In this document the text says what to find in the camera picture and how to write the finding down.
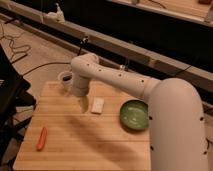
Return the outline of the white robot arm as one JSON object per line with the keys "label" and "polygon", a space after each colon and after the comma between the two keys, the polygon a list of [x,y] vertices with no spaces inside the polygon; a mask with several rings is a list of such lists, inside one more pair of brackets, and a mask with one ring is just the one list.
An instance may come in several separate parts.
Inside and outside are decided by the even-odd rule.
{"label": "white robot arm", "polygon": [[93,53],[73,58],[71,68],[77,97],[87,95],[96,79],[148,105],[152,171],[209,171],[204,109],[192,84],[105,67]]}

